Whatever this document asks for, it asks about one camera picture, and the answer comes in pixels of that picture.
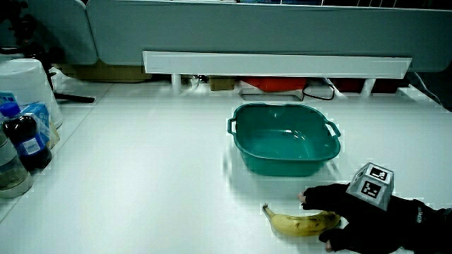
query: dark soda bottle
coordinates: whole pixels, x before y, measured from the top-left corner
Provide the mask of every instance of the dark soda bottle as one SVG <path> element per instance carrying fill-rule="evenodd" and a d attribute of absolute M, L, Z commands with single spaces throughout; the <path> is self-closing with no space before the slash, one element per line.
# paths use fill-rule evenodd
<path fill-rule="evenodd" d="M 43 143 L 34 118 L 22 115 L 15 102 L 0 105 L 0 113 L 5 116 L 3 131 L 16 148 L 23 166 L 28 171 L 45 168 L 52 160 L 52 153 Z"/>

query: cable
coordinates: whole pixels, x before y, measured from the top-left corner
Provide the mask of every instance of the cable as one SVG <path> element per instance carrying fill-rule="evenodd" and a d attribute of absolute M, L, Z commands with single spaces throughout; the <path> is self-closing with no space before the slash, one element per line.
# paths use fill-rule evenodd
<path fill-rule="evenodd" d="M 442 107 L 444 107 L 443 104 L 441 103 L 441 100 L 440 100 L 433 92 L 430 92 L 430 91 L 427 89 L 427 87 L 426 87 L 425 84 L 424 84 L 424 81 L 422 81 L 422 79 L 421 79 L 421 77 L 419 76 L 419 74 L 417 74 L 417 72 L 413 72 L 413 73 L 416 75 L 416 77 L 417 77 L 417 79 L 419 80 L 419 82 L 421 83 L 422 87 L 423 87 L 429 94 L 433 95 L 433 96 L 438 100 L 437 102 L 438 102 Z"/>
<path fill-rule="evenodd" d="M 324 78 L 323 80 L 326 81 L 327 85 L 329 87 L 331 87 L 331 89 L 333 90 L 333 95 L 331 95 L 331 98 L 322 98 L 322 97 L 319 97 L 319 96 L 316 96 L 316 95 L 308 95 L 307 93 L 305 93 L 304 90 L 307 87 L 309 87 L 309 83 L 306 83 L 306 85 L 304 86 L 304 88 L 302 90 L 303 95 L 307 96 L 307 97 L 314 98 L 314 99 L 321 99 L 321 100 L 332 100 L 332 99 L 334 99 L 334 94 L 335 94 L 336 89 L 334 88 L 333 83 L 328 78 Z"/>

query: banana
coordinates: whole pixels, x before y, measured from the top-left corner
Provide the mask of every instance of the banana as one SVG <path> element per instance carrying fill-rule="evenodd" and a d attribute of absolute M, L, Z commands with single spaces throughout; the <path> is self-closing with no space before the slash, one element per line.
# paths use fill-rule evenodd
<path fill-rule="evenodd" d="M 340 221 L 340 216 L 334 212 L 322 211 L 316 215 L 290 216 L 275 214 L 267 204 L 262 208 L 270 217 L 272 226 L 288 236 L 318 236 L 321 232 L 337 226 Z"/>

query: black glove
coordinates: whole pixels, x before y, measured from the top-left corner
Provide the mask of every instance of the black glove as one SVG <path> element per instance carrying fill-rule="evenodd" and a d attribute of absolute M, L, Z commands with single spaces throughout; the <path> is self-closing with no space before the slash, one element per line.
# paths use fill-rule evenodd
<path fill-rule="evenodd" d="M 415 253 L 452 253 L 450 210 L 433 210 L 419 200 L 391 196 L 387 211 L 347 194 L 348 184 L 308 188 L 305 210 L 326 210 L 346 218 L 344 229 L 323 232 L 331 248 L 358 253 L 392 253 L 400 247 Z"/>

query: white table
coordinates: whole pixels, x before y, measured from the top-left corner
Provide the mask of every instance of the white table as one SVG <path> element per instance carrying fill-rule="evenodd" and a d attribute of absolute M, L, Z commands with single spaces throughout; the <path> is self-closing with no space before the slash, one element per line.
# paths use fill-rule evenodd
<path fill-rule="evenodd" d="M 325 253 L 317 237 L 275 233 L 262 204 L 313 214 L 298 192 L 349 181 L 367 162 L 395 172 L 396 195 L 452 206 L 452 114 L 412 87 L 298 102 L 338 126 L 341 151 L 314 176 L 281 178 L 248 171 L 227 133 L 234 110 L 250 103 L 237 89 L 63 84 L 96 102 L 61 105 L 54 159 L 10 205 L 0 253 Z"/>

